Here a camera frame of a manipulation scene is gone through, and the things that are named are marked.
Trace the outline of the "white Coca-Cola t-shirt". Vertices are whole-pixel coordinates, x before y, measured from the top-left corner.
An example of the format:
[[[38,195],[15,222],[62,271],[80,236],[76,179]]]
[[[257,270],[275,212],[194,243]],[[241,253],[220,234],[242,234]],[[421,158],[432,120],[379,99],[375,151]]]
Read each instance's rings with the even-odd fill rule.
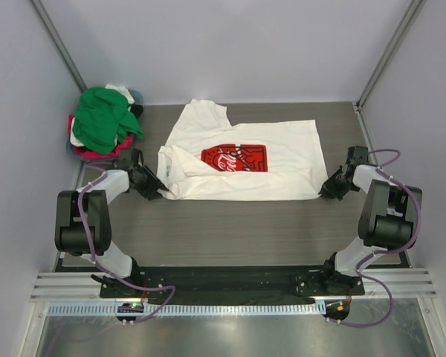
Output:
[[[158,151],[168,200],[292,201],[328,178],[314,120],[232,125],[227,109],[192,100]]]

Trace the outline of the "grey laundry basket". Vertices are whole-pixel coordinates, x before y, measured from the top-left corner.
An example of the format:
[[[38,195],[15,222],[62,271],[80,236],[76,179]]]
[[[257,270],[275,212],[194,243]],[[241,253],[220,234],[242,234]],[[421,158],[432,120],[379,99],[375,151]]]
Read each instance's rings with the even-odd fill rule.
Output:
[[[129,110],[132,112],[138,120],[140,120],[141,115],[143,114],[143,97],[140,92],[134,89],[128,89],[130,97],[133,99],[134,103],[130,105]],[[74,117],[73,115],[68,116],[68,140],[66,141],[66,152],[72,157],[77,159],[78,161],[83,161],[86,163],[94,163],[94,162],[102,162],[105,161],[113,161],[116,160],[120,154],[122,149],[128,149],[133,144],[135,139],[135,134],[129,133],[123,143],[117,142],[116,147],[109,154],[100,154],[98,152],[94,152],[87,147],[76,147],[71,143],[71,134],[72,134],[72,123]]]

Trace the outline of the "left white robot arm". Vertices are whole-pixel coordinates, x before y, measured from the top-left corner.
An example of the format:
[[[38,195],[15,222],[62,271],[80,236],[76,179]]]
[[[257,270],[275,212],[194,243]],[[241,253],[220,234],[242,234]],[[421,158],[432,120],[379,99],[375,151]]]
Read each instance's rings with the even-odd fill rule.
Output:
[[[137,298],[164,294],[159,285],[149,288],[137,261],[112,241],[109,205],[118,196],[136,191],[148,200],[159,199],[167,188],[144,164],[137,148],[124,149],[108,167],[95,166],[100,175],[76,190],[59,193],[56,202],[56,249],[95,265],[104,275],[93,274],[102,298]]]

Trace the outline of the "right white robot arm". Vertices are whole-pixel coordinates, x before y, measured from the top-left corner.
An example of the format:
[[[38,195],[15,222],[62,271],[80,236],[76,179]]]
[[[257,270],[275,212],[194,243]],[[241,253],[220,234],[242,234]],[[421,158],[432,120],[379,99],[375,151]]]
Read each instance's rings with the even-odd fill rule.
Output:
[[[348,192],[360,190],[366,198],[357,236],[314,274],[314,281],[328,295],[354,290],[368,265],[411,248],[419,233],[422,190],[396,181],[383,167],[371,164],[367,147],[352,146],[345,164],[322,184],[319,195],[340,201]]]

